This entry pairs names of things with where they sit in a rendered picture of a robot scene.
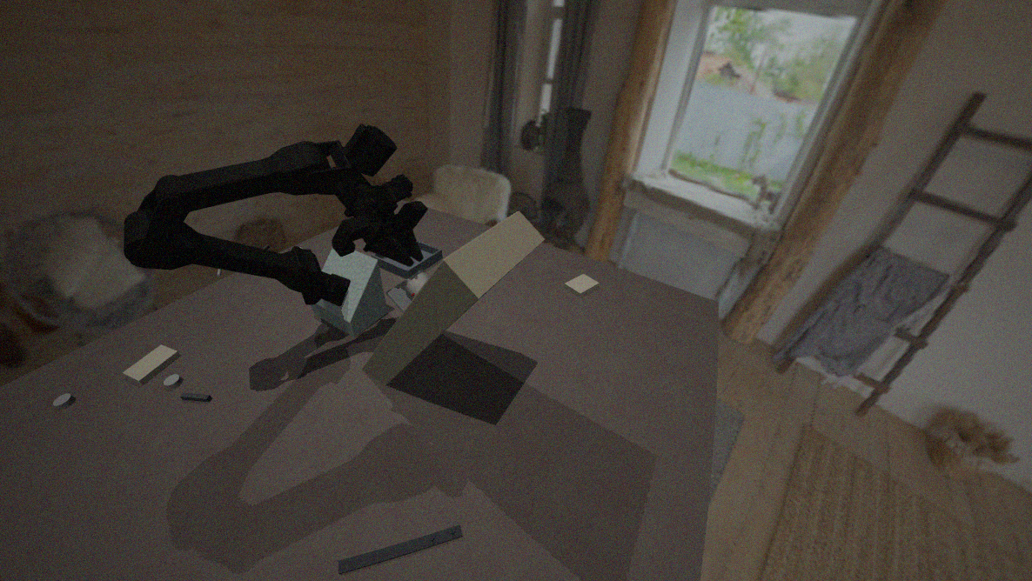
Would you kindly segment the dark grey service panel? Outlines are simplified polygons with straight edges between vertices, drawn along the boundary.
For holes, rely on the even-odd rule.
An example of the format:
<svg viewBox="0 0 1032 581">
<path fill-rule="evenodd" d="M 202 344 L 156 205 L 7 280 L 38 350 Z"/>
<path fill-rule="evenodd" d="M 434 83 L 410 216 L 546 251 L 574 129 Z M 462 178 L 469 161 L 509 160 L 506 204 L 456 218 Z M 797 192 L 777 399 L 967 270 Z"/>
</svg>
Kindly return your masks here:
<svg viewBox="0 0 1032 581">
<path fill-rule="evenodd" d="M 362 370 L 388 384 L 543 240 L 517 211 L 445 257 Z"/>
</svg>

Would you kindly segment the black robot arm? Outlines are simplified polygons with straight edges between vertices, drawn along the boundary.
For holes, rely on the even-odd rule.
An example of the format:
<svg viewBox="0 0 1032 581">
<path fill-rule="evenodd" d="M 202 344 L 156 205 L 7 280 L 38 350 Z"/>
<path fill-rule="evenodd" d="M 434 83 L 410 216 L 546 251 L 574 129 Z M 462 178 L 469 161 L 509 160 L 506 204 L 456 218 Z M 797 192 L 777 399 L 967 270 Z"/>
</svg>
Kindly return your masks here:
<svg viewBox="0 0 1032 581">
<path fill-rule="evenodd" d="M 235 203 L 268 193 L 333 195 L 340 203 L 354 186 L 368 183 L 396 150 L 382 130 L 359 124 L 346 146 L 340 142 L 298 142 L 282 146 L 268 158 L 238 163 L 190 175 L 167 175 L 157 180 L 137 212 L 125 219 L 124 254 L 141 268 L 174 270 L 197 264 L 239 273 L 271 277 L 302 293 L 305 304 L 323 298 L 342 306 L 351 280 L 325 273 L 311 249 L 292 247 L 283 254 L 217 237 L 202 236 L 184 223 L 191 211 Z M 326 157 L 332 156 L 335 167 Z M 361 175 L 362 173 L 362 175 Z M 412 182 L 404 175 L 370 193 L 359 191 L 365 211 L 399 205 L 411 197 Z"/>
</svg>

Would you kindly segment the beige flat block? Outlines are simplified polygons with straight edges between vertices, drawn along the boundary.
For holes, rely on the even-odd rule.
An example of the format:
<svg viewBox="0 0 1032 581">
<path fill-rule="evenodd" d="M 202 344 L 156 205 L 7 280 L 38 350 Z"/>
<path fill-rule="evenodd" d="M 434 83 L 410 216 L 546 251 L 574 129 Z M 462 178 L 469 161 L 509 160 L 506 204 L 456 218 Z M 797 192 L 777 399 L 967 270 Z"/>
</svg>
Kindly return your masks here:
<svg viewBox="0 0 1032 581">
<path fill-rule="evenodd" d="M 581 273 L 565 283 L 565 288 L 575 294 L 576 297 L 583 297 L 583 295 L 594 290 L 596 287 L 599 287 L 599 282 L 585 273 Z"/>
<path fill-rule="evenodd" d="M 130 369 L 123 372 L 127 378 L 141 385 L 144 385 L 150 378 L 155 377 L 159 372 L 165 369 L 171 362 L 174 362 L 181 354 L 176 350 L 167 348 L 166 345 L 158 345 L 144 358 L 137 361 Z"/>
</svg>

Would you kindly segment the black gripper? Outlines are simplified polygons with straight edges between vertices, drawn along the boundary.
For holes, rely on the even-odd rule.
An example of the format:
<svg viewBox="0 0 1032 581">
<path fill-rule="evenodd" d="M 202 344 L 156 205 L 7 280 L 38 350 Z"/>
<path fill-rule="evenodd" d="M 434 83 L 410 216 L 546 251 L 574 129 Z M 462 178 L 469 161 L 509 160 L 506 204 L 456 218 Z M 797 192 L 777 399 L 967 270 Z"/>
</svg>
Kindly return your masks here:
<svg viewBox="0 0 1032 581">
<path fill-rule="evenodd" d="M 370 183 L 361 183 L 346 192 L 343 205 L 346 207 L 346 217 L 351 219 L 343 220 L 338 230 L 335 231 L 332 240 L 335 252 L 341 257 L 350 254 L 355 250 L 353 240 L 363 238 L 363 243 L 366 243 L 363 252 L 377 253 L 407 267 L 412 267 L 414 264 L 411 257 L 421 262 L 424 257 L 415 238 L 414 228 L 419 224 L 427 207 L 421 201 L 414 201 L 404 204 L 396 215 L 395 204 L 379 209 L 373 207 L 378 215 L 375 219 L 370 219 L 359 198 L 359 191 L 363 189 L 367 193 L 375 190 Z"/>
</svg>

